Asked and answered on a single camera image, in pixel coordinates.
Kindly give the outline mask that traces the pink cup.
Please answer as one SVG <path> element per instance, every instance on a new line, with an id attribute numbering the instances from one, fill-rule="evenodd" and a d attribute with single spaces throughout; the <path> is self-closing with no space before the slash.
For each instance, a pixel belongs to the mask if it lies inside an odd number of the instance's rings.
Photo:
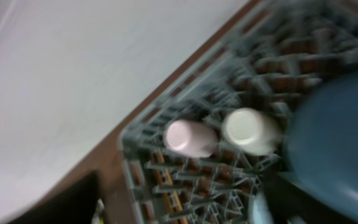
<path id="1" fill-rule="evenodd" d="M 191 158 L 210 157 L 218 148 L 213 128 L 195 121 L 179 119 L 167 126 L 163 133 L 165 147 Z"/>

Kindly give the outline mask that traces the cream white cup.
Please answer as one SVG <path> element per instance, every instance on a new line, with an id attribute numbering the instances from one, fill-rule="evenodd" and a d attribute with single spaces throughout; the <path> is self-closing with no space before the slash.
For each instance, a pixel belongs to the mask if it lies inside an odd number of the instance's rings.
<path id="1" fill-rule="evenodd" d="M 240 108 L 227 115 L 222 134 L 227 142 L 253 156 L 274 153 L 282 141 L 277 122 L 252 108 Z"/>

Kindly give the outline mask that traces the light blue bowl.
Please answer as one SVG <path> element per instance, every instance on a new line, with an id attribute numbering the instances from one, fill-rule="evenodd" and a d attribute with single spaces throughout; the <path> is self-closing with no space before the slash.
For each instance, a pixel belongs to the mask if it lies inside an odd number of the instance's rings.
<path id="1" fill-rule="evenodd" d="M 262 192 L 251 196 L 248 214 L 251 224 L 274 224 L 273 216 Z"/>

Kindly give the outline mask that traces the dark blue plate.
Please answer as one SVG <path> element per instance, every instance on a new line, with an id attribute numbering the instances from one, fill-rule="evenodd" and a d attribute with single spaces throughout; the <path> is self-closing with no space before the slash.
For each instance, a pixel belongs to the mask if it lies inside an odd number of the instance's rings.
<path id="1" fill-rule="evenodd" d="M 306 191 L 358 222 L 358 72 L 307 98 L 293 116 L 286 148 Z"/>

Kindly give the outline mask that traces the white napkin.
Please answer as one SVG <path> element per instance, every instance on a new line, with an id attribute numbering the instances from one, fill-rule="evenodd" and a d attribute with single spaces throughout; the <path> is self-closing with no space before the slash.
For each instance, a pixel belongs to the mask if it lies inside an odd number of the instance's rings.
<path id="1" fill-rule="evenodd" d="M 91 224 L 104 224 L 104 203 L 101 199 L 97 201 Z"/>

